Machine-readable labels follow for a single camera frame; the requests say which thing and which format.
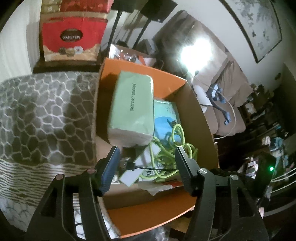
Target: screw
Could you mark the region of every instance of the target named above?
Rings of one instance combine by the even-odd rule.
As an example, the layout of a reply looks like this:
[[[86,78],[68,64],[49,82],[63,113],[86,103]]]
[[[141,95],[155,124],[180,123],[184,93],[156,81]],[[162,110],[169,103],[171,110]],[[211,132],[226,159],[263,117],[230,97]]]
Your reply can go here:
[[[205,168],[200,168],[198,171],[199,171],[201,174],[206,174],[206,173],[207,173],[207,169],[205,169]]]
[[[95,172],[96,172],[96,169],[94,169],[93,167],[87,169],[88,174],[94,174]]]
[[[232,180],[237,181],[239,179],[239,177],[237,175],[231,175],[230,176]]]
[[[62,180],[63,178],[64,178],[64,175],[63,174],[56,175],[56,179],[57,180]]]

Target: floral artwork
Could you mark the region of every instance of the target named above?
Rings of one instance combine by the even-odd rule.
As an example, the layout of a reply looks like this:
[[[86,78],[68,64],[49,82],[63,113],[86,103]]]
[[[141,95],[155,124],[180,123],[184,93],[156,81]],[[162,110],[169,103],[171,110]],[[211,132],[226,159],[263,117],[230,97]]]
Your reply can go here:
[[[220,0],[245,35],[256,63],[281,40],[281,28],[270,0]]]

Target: green tissue package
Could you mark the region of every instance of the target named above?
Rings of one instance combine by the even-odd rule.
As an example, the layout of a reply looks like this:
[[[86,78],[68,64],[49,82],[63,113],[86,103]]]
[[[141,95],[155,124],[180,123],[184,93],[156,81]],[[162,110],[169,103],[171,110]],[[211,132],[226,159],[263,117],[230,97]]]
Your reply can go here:
[[[153,80],[148,75],[121,71],[108,120],[110,144],[144,146],[154,134]]]

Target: open box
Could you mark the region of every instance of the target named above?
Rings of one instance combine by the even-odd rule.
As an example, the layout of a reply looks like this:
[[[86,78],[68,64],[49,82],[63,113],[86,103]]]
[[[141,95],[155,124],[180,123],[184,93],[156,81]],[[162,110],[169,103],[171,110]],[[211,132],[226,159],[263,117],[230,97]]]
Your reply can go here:
[[[97,160],[105,158],[112,147],[107,139],[107,121],[115,83],[122,70],[151,76],[154,98],[176,103],[186,143],[199,149],[198,164],[207,169],[218,167],[218,156],[207,121],[184,79],[151,67],[108,58],[101,66],[95,95]],[[137,184],[128,188],[121,183],[111,185],[104,196],[109,216],[122,237],[143,233],[170,222],[192,209],[195,202],[196,198],[185,192],[183,187],[151,196]]]

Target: black speaker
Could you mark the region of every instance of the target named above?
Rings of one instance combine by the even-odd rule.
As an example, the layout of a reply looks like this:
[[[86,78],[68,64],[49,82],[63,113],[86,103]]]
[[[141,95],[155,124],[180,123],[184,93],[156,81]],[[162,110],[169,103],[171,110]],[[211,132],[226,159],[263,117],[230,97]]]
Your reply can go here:
[[[135,10],[136,0],[114,0],[111,9],[122,12],[133,13]]]
[[[162,23],[177,6],[172,0],[148,0],[141,14],[148,19]]]

